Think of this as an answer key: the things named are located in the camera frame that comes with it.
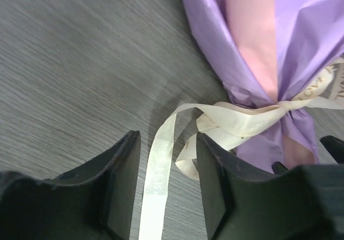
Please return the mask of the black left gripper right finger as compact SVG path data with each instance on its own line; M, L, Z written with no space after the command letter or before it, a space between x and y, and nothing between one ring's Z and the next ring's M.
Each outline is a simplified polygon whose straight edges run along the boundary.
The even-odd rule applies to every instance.
M208 239L343 239L343 141L320 140L334 165L261 170L196 137Z

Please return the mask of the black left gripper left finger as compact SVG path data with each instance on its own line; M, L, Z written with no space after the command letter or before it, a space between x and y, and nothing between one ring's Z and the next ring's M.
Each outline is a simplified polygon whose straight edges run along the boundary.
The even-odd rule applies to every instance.
M111 148L54 179L1 172L1 239L129 239L141 138Z

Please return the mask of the cream ribbon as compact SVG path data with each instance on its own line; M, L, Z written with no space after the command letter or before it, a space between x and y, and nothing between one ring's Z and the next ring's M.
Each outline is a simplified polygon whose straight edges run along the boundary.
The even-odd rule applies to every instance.
M343 58L337 58L292 100L280 101L276 105L255 110L227 102L179 106L160 126L150 148L139 239L162 237L177 114L192 108L201 110L203 114L196 120L198 130L226 150L231 150L270 128L291 110L303 107L342 110L343 103L335 98L340 91L339 76L342 74Z

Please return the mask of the purple wrapping paper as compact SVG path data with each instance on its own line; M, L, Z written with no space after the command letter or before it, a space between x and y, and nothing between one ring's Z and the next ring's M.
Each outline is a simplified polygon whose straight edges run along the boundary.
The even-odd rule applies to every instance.
M314 97L343 54L343 0L182 0L193 37L231 103Z

